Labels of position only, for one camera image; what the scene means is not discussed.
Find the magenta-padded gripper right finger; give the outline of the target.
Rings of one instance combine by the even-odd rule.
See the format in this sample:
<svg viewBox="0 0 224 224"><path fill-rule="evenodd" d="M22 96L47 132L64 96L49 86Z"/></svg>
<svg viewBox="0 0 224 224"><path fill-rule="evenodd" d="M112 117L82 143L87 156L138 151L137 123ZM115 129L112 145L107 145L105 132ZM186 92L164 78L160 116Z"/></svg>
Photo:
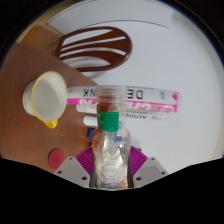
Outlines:
<svg viewBox="0 0 224 224"><path fill-rule="evenodd" d="M140 149L131 147L128 165L128 186L143 187L168 175L155 157L147 157Z"/></svg>

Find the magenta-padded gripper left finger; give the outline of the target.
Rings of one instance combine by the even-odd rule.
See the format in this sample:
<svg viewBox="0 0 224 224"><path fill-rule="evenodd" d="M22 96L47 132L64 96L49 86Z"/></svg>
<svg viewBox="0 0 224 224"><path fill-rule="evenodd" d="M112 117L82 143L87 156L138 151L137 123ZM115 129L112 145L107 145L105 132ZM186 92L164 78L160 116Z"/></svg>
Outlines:
<svg viewBox="0 0 224 224"><path fill-rule="evenodd" d="M54 174L78 186L94 188L95 171L92 148L88 147L76 157L67 157Z"/></svg>

